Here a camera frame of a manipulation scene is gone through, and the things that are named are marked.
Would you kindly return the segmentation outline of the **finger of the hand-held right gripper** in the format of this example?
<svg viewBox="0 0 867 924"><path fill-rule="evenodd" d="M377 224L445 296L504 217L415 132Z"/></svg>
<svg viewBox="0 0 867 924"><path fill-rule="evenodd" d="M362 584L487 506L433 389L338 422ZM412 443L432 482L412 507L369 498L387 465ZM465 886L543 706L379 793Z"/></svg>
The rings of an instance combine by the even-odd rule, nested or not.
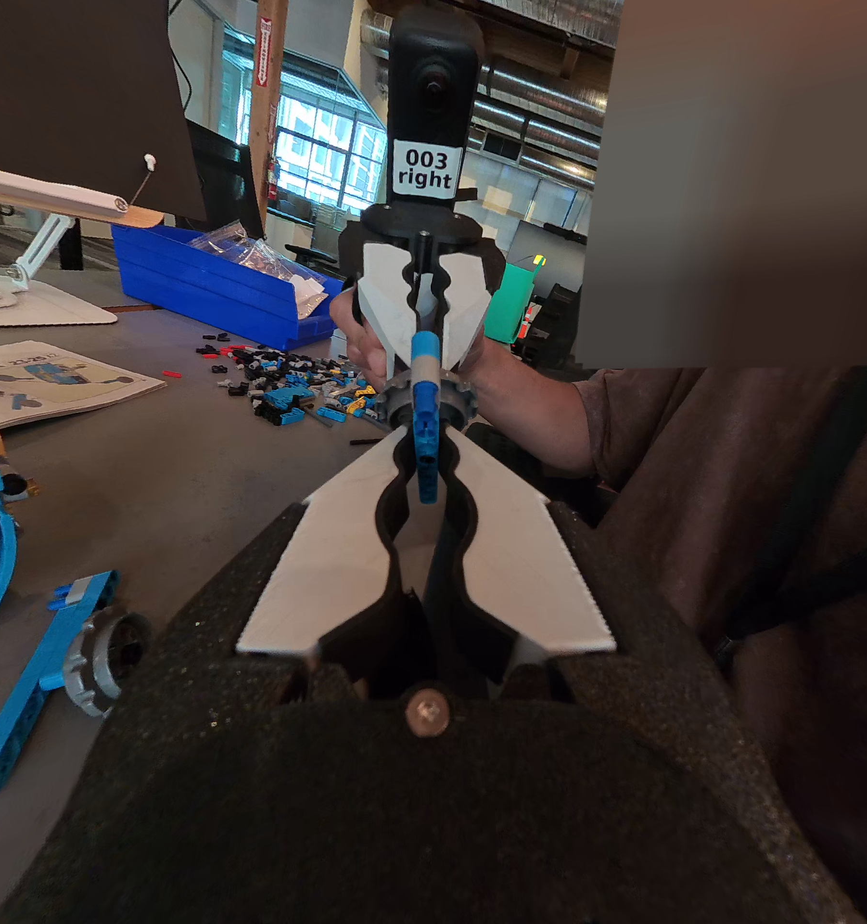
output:
<svg viewBox="0 0 867 924"><path fill-rule="evenodd" d="M451 371L470 352L491 301L480 256L454 252L441 255L433 274L435 299L432 331L440 342L440 364Z"/></svg>
<svg viewBox="0 0 867 924"><path fill-rule="evenodd" d="M370 328L382 344L383 382L395 374L395 361L412 362L412 341L418 316L409 305L413 258L404 248L382 242L362 247L362 276L358 280L358 304Z"/></svg>

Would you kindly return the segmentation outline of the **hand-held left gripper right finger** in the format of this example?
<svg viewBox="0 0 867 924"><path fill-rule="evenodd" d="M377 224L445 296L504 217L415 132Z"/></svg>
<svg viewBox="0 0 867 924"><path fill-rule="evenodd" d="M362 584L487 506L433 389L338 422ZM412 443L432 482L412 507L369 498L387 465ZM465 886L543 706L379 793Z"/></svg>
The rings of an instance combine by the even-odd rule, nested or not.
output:
<svg viewBox="0 0 867 924"><path fill-rule="evenodd" d="M614 653L548 498L453 427L439 448L454 540L448 622L464 658L488 682L504 683L521 665Z"/></svg>

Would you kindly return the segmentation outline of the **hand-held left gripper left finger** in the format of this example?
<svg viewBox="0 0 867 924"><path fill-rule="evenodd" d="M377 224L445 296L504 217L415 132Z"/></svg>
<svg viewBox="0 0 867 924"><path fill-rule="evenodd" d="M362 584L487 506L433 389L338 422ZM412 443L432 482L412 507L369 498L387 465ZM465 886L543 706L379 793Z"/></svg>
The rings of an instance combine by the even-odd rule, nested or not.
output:
<svg viewBox="0 0 867 924"><path fill-rule="evenodd" d="M237 651L369 676L399 641L395 538L408 519L413 442L399 426L306 499Z"/></svg>

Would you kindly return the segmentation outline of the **blue beam wheel assembly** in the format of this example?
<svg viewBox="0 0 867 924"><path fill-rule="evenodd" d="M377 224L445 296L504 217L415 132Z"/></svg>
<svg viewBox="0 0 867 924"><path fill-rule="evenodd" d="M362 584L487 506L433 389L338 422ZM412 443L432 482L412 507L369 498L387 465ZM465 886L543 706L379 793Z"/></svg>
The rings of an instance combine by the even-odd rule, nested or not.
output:
<svg viewBox="0 0 867 924"><path fill-rule="evenodd" d="M480 256L490 241L474 221L450 211L416 212L417 226L409 225L408 214L393 216L391 222L369 225L360 245L359 276L362 276L362 247L375 241L407 249L413 258L412 292L409 305L418 316L418 331L412 341L412 362L395 361L395 374L387 381L378 402L381 418L393 427L403 427L411 438L421 503L432 504L438 497L441 437L445 429L461 428L475 413L474 388L459 376L458 365L445 371L440 364L440 342L430 331L435 299L433 273L441 255L461 252Z"/></svg>
<svg viewBox="0 0 867 924"><path fill-rule="evenodd" d="M53 591L47 629L0 711L0 791L52 692L103 718L147 653L153 630L115 602L119 584L120 572L109 570Z"/></svg>

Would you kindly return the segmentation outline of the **person's right forearm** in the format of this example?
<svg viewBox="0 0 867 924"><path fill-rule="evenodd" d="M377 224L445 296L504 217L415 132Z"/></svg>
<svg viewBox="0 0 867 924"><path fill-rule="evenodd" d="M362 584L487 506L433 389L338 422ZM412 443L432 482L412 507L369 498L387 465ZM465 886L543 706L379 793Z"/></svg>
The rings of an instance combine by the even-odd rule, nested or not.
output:
<svg viewBox="0 0 867 924"><path fill-rule="evenodd" d="M476 390L480 415L523 450L569 475L593 473L588 417L576 386L540 375L482 334L461 374Z"/></svg>

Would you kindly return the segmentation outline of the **grey desk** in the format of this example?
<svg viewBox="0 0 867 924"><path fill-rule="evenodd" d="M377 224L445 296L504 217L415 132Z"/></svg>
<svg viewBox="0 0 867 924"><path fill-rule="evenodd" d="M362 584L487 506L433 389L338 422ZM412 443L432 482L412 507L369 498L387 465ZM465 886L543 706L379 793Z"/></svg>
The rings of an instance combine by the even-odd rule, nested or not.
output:
<svg viewBox="0 0 867 924"><path fill-rule="evenodd" d="M449 835L459 783L412 783L418 751L393 705L296 702L303 670L236 655L299 509L357 458L362 424L280 429L227 398L165 310L33 340L131 372L182 374L107 410L9 435L43 493L23 502L20 562L0 607L0 707L47 627L52 589L116 570L151 651L104 721L59 690L0 791L0 922L357 920L473 881L484 832Z"/></svg>

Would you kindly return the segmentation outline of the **person's right hand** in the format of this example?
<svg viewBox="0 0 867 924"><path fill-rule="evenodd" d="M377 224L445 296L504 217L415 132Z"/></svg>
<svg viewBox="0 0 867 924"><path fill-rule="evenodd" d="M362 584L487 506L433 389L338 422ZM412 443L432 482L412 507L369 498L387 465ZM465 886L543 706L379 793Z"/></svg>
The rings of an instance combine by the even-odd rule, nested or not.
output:
<svg viewBox="0 0 867 924"><path fill-rule="evenodd" d="M347 358L359 367L376 393L381 394L389 379L388 357L369 321L357 319L354 313L357 295L358 284L352 282L332 299L329 314L347 340Z"/></svg>

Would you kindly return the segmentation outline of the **teal plastic bin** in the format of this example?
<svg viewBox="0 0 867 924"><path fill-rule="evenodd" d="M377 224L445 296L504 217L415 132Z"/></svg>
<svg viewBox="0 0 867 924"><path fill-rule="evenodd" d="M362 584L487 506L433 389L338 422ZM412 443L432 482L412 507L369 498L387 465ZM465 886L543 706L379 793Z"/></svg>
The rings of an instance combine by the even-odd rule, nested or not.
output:
<svg viewBox="0 0 867 924"><path fill-rule="evenodd" d="M546 258L537 254L523 260L523 265L507 262L497 292L488 306L484 335L503 347L511 347L519 338L520 328L531 303L536 277Z"/></svg>

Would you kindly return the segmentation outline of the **black mesh office chair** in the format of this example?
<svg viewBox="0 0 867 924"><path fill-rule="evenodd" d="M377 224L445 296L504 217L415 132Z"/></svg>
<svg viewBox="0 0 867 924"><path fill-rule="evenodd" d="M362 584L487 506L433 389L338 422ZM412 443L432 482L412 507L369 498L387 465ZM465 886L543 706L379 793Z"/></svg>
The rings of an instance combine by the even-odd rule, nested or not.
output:
<svg viewBox="0 0 867 924"><path fill-rule="evenodd" d="M555 225L521 222L509 248L509 264L533 271L534 284L512 347L525 364L560 371L572 354L584 277L586 237Z"/></svg>

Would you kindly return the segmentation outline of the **clear plastic bags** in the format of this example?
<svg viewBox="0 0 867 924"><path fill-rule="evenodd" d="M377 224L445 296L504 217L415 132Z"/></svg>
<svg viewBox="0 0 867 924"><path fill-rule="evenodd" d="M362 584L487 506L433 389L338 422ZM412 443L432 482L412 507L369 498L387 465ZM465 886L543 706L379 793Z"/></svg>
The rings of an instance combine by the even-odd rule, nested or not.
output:
<svg viewBox="0 0 867 924"><path fill-rule="evenodd" d="M301 263L283 257L266 240L250 237L240 221L202 233L194 237L189 245L290 283L300 320L311 317L327 297L323 276Z"/></svg>

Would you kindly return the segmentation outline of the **blue plastic bin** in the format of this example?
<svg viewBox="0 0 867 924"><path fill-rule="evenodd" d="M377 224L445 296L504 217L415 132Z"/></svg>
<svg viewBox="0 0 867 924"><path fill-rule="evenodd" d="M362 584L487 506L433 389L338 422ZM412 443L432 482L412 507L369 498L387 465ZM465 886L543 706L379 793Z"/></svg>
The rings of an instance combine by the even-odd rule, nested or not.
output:
<svg viewBox="0 0 867 924"><path fill-rule="evenodd" d="M291 283L192 247L191 230L113 225L112 235L122 289L131 297L238 334L245 343L283 350L335 330L328 307L342 289L339 279L320 277L326 296L301 319Z"/></svg>

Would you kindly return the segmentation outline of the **instruction booklet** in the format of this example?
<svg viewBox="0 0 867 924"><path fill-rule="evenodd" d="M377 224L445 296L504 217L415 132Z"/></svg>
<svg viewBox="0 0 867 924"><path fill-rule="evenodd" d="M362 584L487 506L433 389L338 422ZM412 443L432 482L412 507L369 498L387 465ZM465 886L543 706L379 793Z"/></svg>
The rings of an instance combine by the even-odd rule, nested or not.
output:
<svg viewBox="0 0 867 924"><path fill-rule="evenodd" d="M165 386L37 341L0 346L0 430L104 409Z"/></svg>

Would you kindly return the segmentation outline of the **white folding stand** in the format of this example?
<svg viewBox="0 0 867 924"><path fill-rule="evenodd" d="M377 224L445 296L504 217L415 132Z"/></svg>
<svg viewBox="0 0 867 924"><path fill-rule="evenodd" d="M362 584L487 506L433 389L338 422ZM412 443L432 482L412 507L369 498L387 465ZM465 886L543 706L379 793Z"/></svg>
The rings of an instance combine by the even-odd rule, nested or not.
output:
<svg viewBox="0 0 867 924"><path fill-rule="evenodd" d="M76 219L148 229L163 222L163 213L128 203L117 195L1 170L0 204L47 214L23 255L0 274L0 328L115 323L115 313L36 281L35 275Z"/></svg>

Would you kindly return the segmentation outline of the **dark monitor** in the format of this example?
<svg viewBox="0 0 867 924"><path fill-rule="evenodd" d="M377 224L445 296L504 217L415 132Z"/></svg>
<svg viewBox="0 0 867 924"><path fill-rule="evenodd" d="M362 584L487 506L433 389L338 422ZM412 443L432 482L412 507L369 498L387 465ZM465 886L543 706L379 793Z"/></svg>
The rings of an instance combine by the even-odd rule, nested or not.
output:
<svg viewBox="0 0 867 924"><path fill-rule="evenodd" d="M0 170L204 219L164 1L0 1Z"/></svg>

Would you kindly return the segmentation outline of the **wooden post red label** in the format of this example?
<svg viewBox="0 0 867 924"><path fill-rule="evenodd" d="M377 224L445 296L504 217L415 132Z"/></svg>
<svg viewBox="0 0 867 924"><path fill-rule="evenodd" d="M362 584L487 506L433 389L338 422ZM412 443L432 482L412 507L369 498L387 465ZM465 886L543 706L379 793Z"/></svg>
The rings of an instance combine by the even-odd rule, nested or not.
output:
<svg viewBox="0 0 867 924"><path fill-rule="evenodd" d="M266 228L269 175L275 152L288 12L288 1L257 3L249 147L263 228Z"/></svg>

